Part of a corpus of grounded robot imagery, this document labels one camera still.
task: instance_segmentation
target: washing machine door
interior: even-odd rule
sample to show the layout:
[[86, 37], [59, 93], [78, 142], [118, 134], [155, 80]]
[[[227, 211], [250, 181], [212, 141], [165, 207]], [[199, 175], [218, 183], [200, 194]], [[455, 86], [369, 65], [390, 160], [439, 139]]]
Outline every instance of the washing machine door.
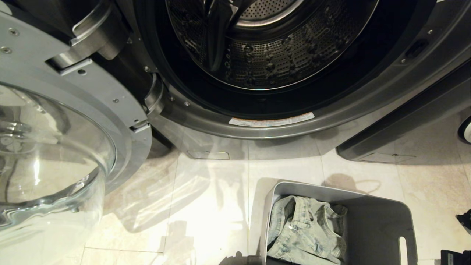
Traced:
[[0, 9], [0, 264], [50, 264], [83, 244], [103, 198], [147, 157], [137, 100], [91, 59]]

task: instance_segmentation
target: jeans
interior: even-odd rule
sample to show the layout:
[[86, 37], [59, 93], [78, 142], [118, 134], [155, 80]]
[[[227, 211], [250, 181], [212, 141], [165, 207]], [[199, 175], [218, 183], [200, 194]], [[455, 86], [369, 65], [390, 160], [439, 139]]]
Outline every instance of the jeans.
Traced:
[[268, 229], [267, 256], [300, 265], [341, 264], [346, 250], [343, 216], [347, 209], [288, 196], [275, 203]]

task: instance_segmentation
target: laundry basket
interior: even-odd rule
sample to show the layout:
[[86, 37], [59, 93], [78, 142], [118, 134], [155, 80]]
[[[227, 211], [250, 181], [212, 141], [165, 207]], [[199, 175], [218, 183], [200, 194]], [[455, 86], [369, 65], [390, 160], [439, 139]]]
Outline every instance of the laundry basket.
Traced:
[[[262, 227], [265, 233], [260, 240], [263, 265], [284, 264], [267, 260], [267, 236], [271, 208], [277, 200], [287, 195], [314, 198], [348, 208], [344, 236], [347, 243], [346, 264], [417, 264], [412, 216], [404, 203], [346, 190], [282, 181], [265, 199]], [[401, 237], [405, 239], [406, 247], [400, 246]]]

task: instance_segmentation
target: beige floor tile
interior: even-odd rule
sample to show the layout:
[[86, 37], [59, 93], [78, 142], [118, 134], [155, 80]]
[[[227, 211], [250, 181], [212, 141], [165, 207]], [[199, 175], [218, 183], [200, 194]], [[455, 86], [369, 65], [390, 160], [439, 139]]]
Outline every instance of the beige floor tile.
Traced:
[[85, 248], [81, 265], [117, 265], [119, 250]]
[[250, 161], [249, 178], [249, 255], [256, 255], [268, 192], [280, 179], [322, 185], [324, 174], [320, 157], [306, 157]]
[[54, 263], [54, 265], [80, 265], [82, 262], [82, 255], [84, 246], [74, 249], [69, 254], [65, 255], [61, 260]]
[[457, 142], [457, 150], [471, 186], [471, 145]]
[[153, 252], [85, 248], [81, 265], [162, 265], [163, 255]]
[[116, 265], [162, 265], [163, 254], [152, 252], [120, 251]]
[[322, 156], [325, 185], [404, 201], [396, 165], [348, 161], [335, 150]]
[[398, 170], [412, 212], [419, 259], [440, 259], [442, 249], [471, 249], [470, 235], [455, 218], [471, 208], [463, 166], [398, 165]]
[[426, 260], [419, 260], [417, 264], [418, 265], [441, 265], [441, 261], [439, 259], [426, 259]]
[[237, 251], [247, 255], [248, 161], [179, 156], [166, 265], [219, 264]]
[[105, 198], [103, 219], [87, 247], [163, 250], [178, 152], [148, 159], [125, 184]]

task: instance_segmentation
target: washing machine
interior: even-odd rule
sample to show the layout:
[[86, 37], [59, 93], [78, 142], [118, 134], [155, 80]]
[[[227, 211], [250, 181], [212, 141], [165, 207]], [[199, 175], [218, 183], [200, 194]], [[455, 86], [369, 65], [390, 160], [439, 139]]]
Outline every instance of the washing machine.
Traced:
[[470, 57], [469, 1], [116, 4], [162, 86], [149, 121], [193, 158], [322, 155]]
[[0, 1], [1, 263], [83, 242], [151, 146], [237, 160], [337, 147], [469, 60], [470, 5]]

